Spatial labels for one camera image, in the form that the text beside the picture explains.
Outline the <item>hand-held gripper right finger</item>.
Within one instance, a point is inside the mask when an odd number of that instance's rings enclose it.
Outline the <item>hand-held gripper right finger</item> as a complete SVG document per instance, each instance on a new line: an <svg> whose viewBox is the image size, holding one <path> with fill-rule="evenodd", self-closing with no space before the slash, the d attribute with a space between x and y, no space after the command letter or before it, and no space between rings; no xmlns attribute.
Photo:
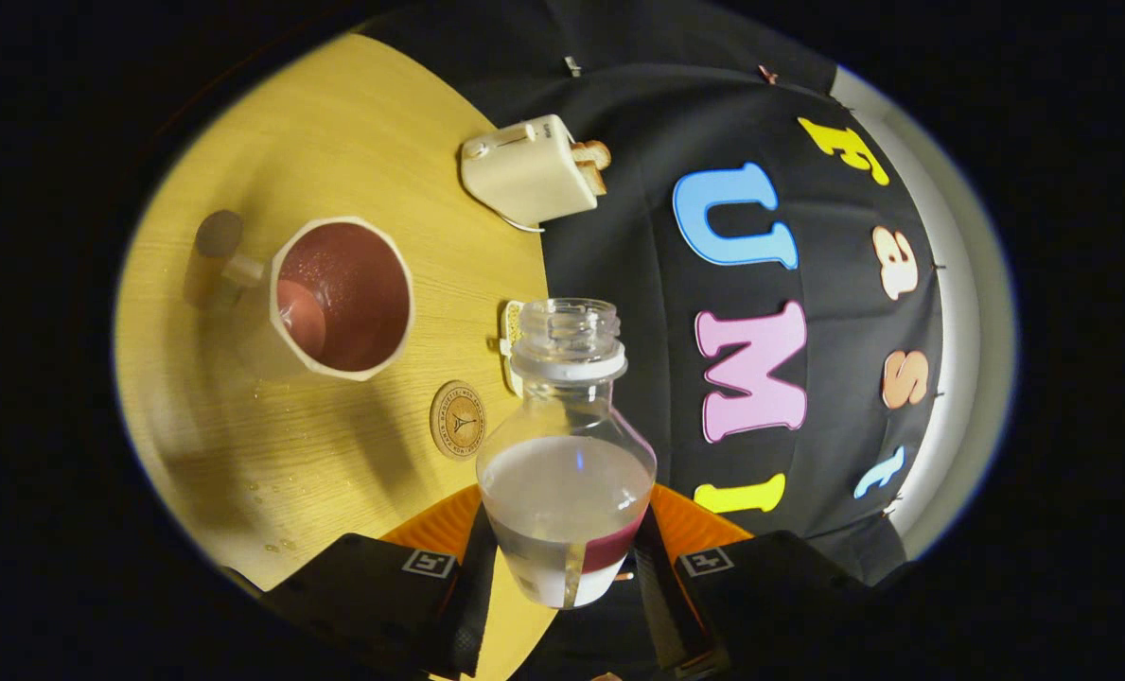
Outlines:
<svg viewBox="0 0 1125 681"><path fill-rule="evenodd" d="M667 680L796 680L835 667L872 590L788 531L748 534L657 484L637 581Z"/></svg>

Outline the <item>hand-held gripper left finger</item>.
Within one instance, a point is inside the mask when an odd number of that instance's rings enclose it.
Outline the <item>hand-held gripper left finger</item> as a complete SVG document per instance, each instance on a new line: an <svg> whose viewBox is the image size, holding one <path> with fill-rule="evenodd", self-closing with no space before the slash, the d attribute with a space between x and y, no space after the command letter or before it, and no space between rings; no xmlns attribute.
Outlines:
<svg viewBox="0 0 1125 681"><path fill-rule="evenodd" d="M397 680L475 676L496 538L476 484L380 538L343 534L260 602Z"/></svg>

